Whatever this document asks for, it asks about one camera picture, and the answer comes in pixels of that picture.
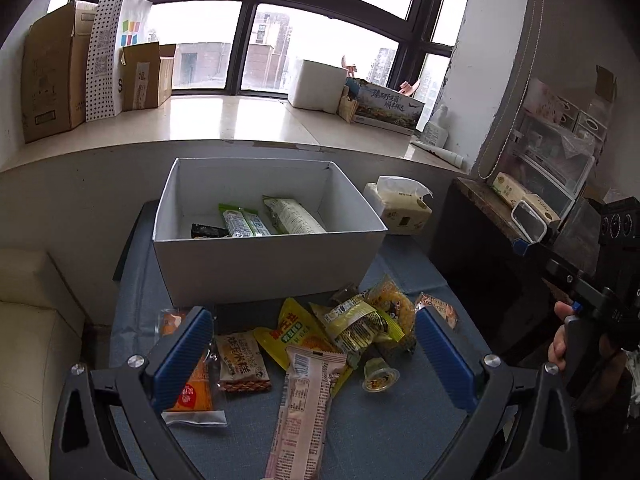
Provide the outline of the person's right hand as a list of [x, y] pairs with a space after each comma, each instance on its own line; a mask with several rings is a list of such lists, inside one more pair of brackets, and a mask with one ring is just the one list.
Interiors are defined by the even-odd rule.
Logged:
[[566, 367], [565, 352], [567, 348], [566, 330], [564, 321], [574, 314], [574, 309], [569, 304], [557, 301], [554, 305], [554, 313], [561, 320], [561, 326], [555, 332], [552, 343], [548, 349], [548, 361], [555, 364], [562, 372]]

